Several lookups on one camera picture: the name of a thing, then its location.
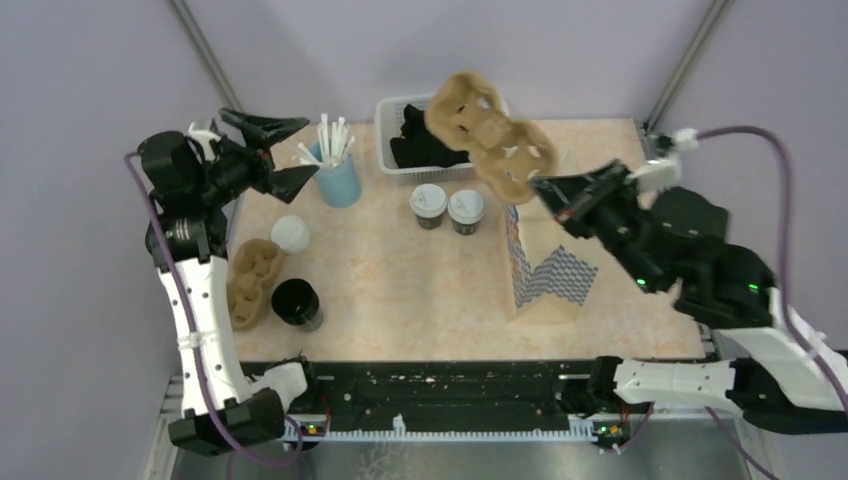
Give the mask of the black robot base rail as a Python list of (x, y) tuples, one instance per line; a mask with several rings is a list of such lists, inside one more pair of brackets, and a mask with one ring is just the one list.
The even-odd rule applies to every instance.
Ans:
[(595, 402), (590, 360), (309, 362), (307, 392), (288, 409), (306, 441), (591, 442), (669, 403)]

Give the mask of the checkered paper takeout bag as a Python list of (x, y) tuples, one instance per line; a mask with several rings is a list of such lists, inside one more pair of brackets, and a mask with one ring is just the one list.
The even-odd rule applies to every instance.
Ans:
[(596, 240), (574, 238), (538, 199), (504, 211), (514, 325), (576, 321), (600, 271)]

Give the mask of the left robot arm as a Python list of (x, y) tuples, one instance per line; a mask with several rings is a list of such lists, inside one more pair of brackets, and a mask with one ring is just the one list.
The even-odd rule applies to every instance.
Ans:
[(291, 203), (314, 166), (277, 169), (272, 148), (307, 127), (305, 117), (271, 118), (230, 108), (219, 119), (240, 132), (233, 140), (215, 123), (167, 130), (124, 158), (148, 211), (145, 246), (168, 296), (177, 333), (183, 396), (168, 427), (171, 443), (206, 457), (249, 455), (255, 445), (296, 427), (289, 406), (308, 413), (320, 386), (300, 360), (249, 380), (237, 357), (226, 295), (225, 207), (247, 190)]

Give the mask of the dark printed coffee cup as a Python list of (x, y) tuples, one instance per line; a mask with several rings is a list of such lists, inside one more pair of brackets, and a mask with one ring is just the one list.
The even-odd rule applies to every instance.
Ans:
[(472, 235), (476, 233), (479, 229), (480, 222), (474, 223), (462, 223), (457, 220), (452, 221), (452, 227), (454, 231), (460, 235)]
[(440, 215), (433, 216), (433, 217), (425, 217), (425, 216), (421, 216), (421, 215), (416, 214), (415, 218), (416, 218), (417, 224), (421, 228), (423, 228), (425, 230), (433, 230), (435, 228), (438, 228), (442, 224), (444, 215), (440, 214)]

